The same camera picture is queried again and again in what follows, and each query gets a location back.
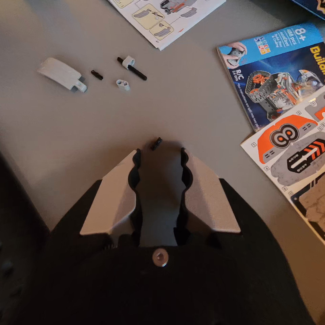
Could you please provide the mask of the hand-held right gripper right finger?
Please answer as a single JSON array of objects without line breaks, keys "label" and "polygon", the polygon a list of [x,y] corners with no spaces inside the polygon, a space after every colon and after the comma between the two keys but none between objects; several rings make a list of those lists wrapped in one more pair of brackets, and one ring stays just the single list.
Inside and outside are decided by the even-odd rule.
[{"label": "hand-held right gripper right finger", "polygon": [[213,245],[218,234],[240,235],[241,229],[224,192],[220,178],[185,148],[180,150],[182,168],[179,214],[174,227],[178,246],[195,233]]}]

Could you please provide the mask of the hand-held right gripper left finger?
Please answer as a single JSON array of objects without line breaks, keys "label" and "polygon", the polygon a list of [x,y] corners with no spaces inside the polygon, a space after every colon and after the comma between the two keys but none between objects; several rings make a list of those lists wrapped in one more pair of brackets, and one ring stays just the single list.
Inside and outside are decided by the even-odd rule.
[{"label": "hand-held right gripper left finger", "polygon": [[106,174],[95,194],[80,235],[105,233],[130,236],[139,246],[142,228],[142,206],[137,192],[140,182],[141,150],[133,150],[127,157]]}]

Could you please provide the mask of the grey curved panel piece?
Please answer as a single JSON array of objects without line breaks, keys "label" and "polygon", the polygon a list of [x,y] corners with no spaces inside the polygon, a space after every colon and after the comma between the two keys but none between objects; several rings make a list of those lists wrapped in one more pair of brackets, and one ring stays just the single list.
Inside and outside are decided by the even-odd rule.
[{"label": "grey curved panel piece", "polygon": [[42,62],[37,72],[59,83],[70,91],[74,87],[82,93],[87,91],[87,86],[80,81],[82,78],[81,73],[53,57],[49,57]]}]

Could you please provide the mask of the grey desk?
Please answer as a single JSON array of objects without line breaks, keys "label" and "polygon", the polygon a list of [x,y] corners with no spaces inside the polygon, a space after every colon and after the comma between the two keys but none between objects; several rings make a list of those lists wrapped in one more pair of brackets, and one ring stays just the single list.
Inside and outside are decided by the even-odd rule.
[{"label": "grey desk", "polygon": [[[324,324],[324,245],[240,147],[251,126],[216,52],[306,21],[324,35],[324,21],[291,1],[226,1],[159,51],[108,1],[1,1],[1,152],[52,230],[96,180],[141,148],[141,244],[153,245],[172,243],[182,186],[176,153],[184,146],[259,214],[311,317]],[[147,81],[117,61],[127,56]],[[81,73],[87,91],[38,73],[49,57]]]}]

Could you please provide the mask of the orange and grey sticker sheet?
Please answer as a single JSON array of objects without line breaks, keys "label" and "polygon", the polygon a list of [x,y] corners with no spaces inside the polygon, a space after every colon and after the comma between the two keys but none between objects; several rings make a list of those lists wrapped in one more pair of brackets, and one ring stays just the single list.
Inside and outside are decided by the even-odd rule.
[{"label": "orange and grey sticker sheet", "polygon": [[241,144],[323,243],[324,113],[323,87]]}]

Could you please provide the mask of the long black axle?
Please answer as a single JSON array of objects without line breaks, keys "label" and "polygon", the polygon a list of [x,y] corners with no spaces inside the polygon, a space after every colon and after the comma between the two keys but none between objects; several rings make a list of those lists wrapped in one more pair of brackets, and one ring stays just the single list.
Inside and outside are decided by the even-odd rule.
[{"label": "long black axle", "polygon": [[[121,57],[117,57],[117,61],[122,65],[122,59]],[[129,67],[129,71],[131,71],[132,73],[134,73],[136,76],[138,76],[140,79],[147,81],[147,76],[145,76],[143,73],[141,73],[139,70],[137,70],[134,66],[133,67]]]}]

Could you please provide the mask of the blue instruction booklet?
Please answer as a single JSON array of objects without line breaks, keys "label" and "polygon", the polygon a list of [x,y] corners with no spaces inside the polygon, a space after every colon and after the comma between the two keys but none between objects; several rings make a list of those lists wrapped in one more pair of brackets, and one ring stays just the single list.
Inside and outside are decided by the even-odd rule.
[{"label": "blue instruction booklet", "polygon": [[255,132],[324,87],[324,39],[313,23],[216,50]]}]

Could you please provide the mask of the white unfolded instruction sheet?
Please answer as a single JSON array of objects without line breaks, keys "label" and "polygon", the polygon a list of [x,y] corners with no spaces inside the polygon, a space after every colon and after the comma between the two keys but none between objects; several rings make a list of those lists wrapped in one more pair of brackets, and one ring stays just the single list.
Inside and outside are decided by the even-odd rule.
[{"label": "white unfolded instruction sheet", "polygon": [[156,49],[162,51],[225,0],[109,0]]}]

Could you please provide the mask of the blue toy kit box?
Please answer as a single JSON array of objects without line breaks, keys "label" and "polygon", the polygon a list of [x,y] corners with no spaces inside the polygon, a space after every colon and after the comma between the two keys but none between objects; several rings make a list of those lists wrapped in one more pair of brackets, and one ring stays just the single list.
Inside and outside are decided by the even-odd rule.
[{"label": "blue toy kit box", "polygon": [[325,20],[325,1],[324,0],[291,0],[298,6],[314,14],[318,18]]}]

